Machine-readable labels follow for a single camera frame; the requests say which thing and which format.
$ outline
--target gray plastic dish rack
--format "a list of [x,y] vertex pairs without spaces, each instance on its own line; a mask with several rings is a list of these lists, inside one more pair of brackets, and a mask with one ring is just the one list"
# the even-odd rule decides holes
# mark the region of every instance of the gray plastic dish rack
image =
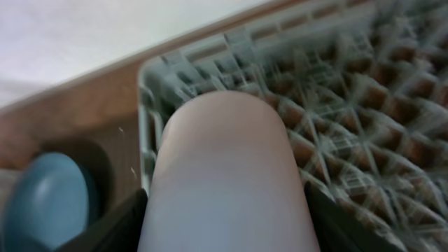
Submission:
[[277,110],[303,181],[403,251],[448,248],[448,5],[308,0],[149,60],[142,186],[188,100],[239,90]]

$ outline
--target brown surface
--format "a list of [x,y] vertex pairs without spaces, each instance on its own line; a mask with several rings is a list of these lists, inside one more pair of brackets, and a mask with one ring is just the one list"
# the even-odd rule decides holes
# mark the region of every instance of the brown surface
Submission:
[[42,151],[57,151],[89,170],[108,210],[141,187],[139,125],[134,114],[77,136],[43,144]]
[[303,1],[266,3],[3,109],[0,167],[24,169],[46,141],[135,115],[137,71],[147,59]]

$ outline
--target white plastic cylinder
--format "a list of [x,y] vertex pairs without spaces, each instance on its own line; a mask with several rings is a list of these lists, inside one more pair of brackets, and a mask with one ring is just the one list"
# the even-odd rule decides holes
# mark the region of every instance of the white plastic cylinder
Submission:
[[139,251],[319,251],[276,111],[248,94],[213,92],[175,112]]

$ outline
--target dishwasher rack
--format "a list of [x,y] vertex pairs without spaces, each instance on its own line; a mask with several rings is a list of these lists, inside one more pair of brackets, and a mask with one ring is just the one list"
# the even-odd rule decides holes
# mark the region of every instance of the dishwasher rack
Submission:
[[238,90],[282,118],[309,181],[403,251],[448,247],[448,5],[308,0],[165,53],[139,73],[142,186],[164,124]]

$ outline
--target blue bowl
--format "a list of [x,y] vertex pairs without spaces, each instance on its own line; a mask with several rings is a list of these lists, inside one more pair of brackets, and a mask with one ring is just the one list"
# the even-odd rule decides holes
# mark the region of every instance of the blue bowl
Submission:
[[95,203],[89,191],[95,191],[91,178],[70,157],[60,153],[38,157],[6,205],[6,252],[52,251],[79,235],[92,222],[90,205]]

